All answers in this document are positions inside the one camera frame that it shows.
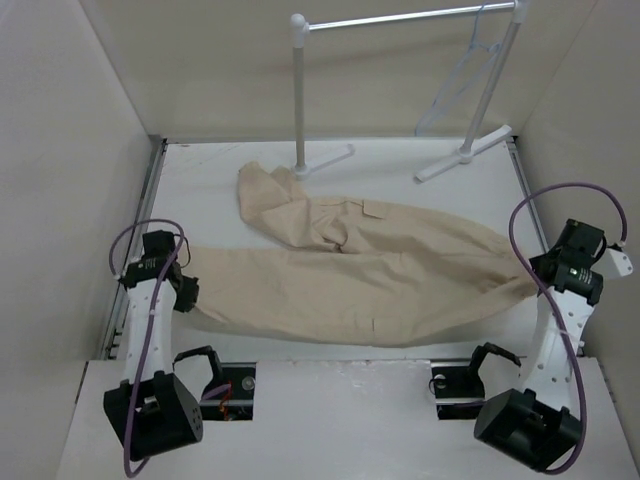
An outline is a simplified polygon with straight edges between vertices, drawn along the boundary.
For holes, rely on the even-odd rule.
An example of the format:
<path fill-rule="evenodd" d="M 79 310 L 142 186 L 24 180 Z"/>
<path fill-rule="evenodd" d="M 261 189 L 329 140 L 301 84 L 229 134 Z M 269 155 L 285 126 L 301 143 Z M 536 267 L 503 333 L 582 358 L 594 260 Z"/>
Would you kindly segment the beige trousers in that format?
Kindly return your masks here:
<path fill-rule="evenodd" d="M 285 168 L 238 175 L 242 221 L 272 248 L 191 250 L 210 330 L 311 343 L 413 347 L 536 293 L 508 240 L 432 210 L 309 196 Z"/>

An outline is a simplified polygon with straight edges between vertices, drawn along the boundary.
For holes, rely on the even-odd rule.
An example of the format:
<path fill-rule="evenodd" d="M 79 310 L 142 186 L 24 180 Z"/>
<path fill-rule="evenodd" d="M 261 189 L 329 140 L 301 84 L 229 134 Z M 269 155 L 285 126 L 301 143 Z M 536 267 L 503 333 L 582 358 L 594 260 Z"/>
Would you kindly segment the light blue wire hanger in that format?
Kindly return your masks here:
<path fill-rule="evenodd" d="M 502 42 L 485 42 L 480 38 L 481 17 L 488 13 L 489 1 L 481 4 L 474 16 L 472 34 L 464 55 L 441 85 L 428 110 L 417 122 L 414 135 L 425 136 L 431 128 L 459 103 L 466 91 L 473 87 L 493 66 Z"/>

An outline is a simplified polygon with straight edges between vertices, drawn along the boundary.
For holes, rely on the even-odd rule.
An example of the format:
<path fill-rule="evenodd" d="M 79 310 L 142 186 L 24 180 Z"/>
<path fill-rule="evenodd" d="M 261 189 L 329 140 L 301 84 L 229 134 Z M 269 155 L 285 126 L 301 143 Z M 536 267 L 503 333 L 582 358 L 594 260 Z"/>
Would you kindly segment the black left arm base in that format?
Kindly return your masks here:
<path fill-rule="evenodd" d="M 204 421 L 251 421 L 257 365 L 222 362 L 211 346 L 178 353 L 174 373 L 199 401 Z"/>

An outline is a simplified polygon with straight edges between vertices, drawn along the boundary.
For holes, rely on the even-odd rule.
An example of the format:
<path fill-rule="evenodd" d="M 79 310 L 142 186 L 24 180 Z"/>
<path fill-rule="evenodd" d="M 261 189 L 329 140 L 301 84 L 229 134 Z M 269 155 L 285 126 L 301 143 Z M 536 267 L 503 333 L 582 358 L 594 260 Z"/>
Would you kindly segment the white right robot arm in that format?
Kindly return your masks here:
<path fill-rule="evenodd" d="M 570 219 L 551 249 L 530 259 L 542 283 L 532 351 L 515 387 L 486 400 L 474 426 L 477 440 L 536 472 L 566 471 L 584 442 L 577 351 L 603 290 L 592 267 L 605 247 L 602 230 Z"/>

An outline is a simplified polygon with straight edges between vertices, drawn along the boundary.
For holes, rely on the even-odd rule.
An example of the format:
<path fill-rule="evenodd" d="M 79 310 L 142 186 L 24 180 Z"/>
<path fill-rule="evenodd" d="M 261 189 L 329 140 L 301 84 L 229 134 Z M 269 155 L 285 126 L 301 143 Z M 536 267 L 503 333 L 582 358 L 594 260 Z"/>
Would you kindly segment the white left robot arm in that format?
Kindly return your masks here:
<path fill-rule="evenodd" d="M 129 300 L 125 369 L 119 386 L 103 396 L 127 466 L 203 437 L 199 401 L 176 375 L 171 349 L 172 316 L 195 307 L 198 280 L 182 273 L 175 234 L 157 230 L 142 240 L 142 258 L 120 279 Z"/>

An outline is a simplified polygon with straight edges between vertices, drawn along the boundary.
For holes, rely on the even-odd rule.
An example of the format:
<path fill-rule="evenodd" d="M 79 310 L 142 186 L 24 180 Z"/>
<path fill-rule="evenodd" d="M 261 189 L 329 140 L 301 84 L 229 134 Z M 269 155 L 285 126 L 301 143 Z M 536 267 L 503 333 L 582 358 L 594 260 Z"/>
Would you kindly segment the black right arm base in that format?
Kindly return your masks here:
<path fill-rule="evenodd" d="M 493 343 L 477 346 L 468 362 L 435 361 L 431 363 L 428 389 L 435 399 L 439 420 L 475 420 L 485 403 L 485 386 L 480 367 L 488 355 L 501 357 L 517 367 L 520 358 Z"/>

